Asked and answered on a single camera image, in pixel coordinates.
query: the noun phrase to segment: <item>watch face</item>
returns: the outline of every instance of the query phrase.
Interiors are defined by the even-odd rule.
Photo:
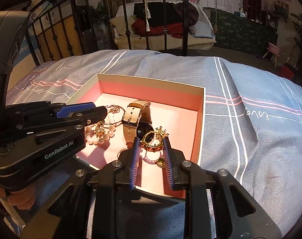
[[[137,127],[137,137],[141,141],[144,135],[150,131],[154,131],[153,127],[147,122],[140,121]],[[150,143],[153,140],[153,138],[154,138],[154,133],[149,134],[146,137],[146,142]]]

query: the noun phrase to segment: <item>watch strap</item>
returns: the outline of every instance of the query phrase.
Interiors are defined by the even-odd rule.
[[[150,102],[144,100],[136,100],[130,103],[125,111],[122,124],[123,135],[125,137],[127,146],[133,143],[137,136],[137,127],[139,121],[151,122]]]

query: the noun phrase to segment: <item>pink stool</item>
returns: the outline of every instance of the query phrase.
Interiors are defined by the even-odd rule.
[[[276,47],[274,44],[271,44],[270,42],[268,42],[268,48],[267,48],[267,52],[266,54],[263,56],[263,58],[269,53],[273,53],[272,55],[272,60],[273,57],[275,56],[275,68],[277,67],[277,57],[279,57],[279,53],[280,53],[280,49],[278,47]]]

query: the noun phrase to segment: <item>floor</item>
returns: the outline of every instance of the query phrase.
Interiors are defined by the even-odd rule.
[[[170,50],[170,53],[178,55],[181,50]],[[231,49],[212,47],[209,50],[202,49],[189,49],[188,56],[205,56],[205,57],[222,57],[230,62],[244,64],[259,68],[261,70],[269,71],[271,73],[278,73],[278,66],[275,68],[275,63],[270,62],[266,59],[258,59],[256,56],[247,54],[240,51],[235,51]]]

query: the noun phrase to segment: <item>wooden stool leg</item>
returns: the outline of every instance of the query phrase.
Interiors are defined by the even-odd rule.
[[[263,56],[263,58],[268,54],[269,51],[266,52],[266,54]]]

